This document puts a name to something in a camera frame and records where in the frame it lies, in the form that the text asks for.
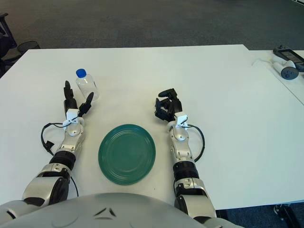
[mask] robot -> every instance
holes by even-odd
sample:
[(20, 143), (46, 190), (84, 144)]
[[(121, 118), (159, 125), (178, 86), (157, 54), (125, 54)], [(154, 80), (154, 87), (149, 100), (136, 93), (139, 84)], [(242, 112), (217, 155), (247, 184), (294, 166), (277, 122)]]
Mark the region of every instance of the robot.
[[(156, 99), (155, 115), (169, 122), (175, 207), (130, 193), (104, 193), (67, 200), (71, 171), (85, 137), (82, 116), (90, 109), (94, 94), (91, 93), (78, 108), (68, 81), (64, 92), (66, 120), (61, 127), (65, 130), (65, 138), (49, 164), (28, 184), (22, 200), (0, 206), (0, 228), (240, 228), (216, 217), (188, 145), (187, 128), (192, 125), (187, 124), (187, 115), (182, 111), (174, 89), (159, 94), (159, 97), (167, 98)], [(49, 123), (43, 131), (50, 125), (59, 127), (58, 124)], [(52, 154), (53, 143), (44, 142), (43, 131), (42, 144)]]

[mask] green plate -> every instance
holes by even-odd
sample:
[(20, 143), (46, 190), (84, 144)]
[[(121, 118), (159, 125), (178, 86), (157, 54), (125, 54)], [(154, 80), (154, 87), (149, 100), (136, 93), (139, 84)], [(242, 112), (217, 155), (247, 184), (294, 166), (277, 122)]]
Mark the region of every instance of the green plate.
[(99, 147), (98, 162), (110, 181), (129, 185), (144, 178), (155, 161), (155, 145), (140, 126), (125, 124), (110, 131)]

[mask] chair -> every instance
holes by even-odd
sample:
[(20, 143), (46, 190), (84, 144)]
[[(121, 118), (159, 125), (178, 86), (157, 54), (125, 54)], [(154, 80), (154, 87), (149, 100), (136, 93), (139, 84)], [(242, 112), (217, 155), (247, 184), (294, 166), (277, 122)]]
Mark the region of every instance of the chair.
[[(11, 33), (5, 17), (8, 13), (0, 12), (0, 78), (4, 75), (7, 68), (11, 67), (27, 50), (40, 49), (40, 46), (35, 41), (28, 41), (17, 46), (17, 43)], [(10, 49), (16, 48), (21, 53), (13, 58), (2, 59)]]

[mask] blue bottle cap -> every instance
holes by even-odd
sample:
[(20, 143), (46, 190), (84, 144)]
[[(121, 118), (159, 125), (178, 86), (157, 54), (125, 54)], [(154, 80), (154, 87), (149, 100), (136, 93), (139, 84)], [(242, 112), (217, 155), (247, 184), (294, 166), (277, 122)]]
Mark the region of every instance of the blue bottle cap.
[(78, 69), (76, 71), (76, 74), (79, 78), (85, 77), (86, 76), (86, 71), (84, 69)]

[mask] white device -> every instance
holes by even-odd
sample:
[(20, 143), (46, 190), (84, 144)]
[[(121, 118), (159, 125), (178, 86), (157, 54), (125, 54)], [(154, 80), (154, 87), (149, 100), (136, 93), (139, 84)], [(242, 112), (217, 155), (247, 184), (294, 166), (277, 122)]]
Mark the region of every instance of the white device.
[(291, 60), (284, 60), (278, 56), (272, 58), (274, 69), (286, 80), (292, 80), (298, 77), (299, 71)]

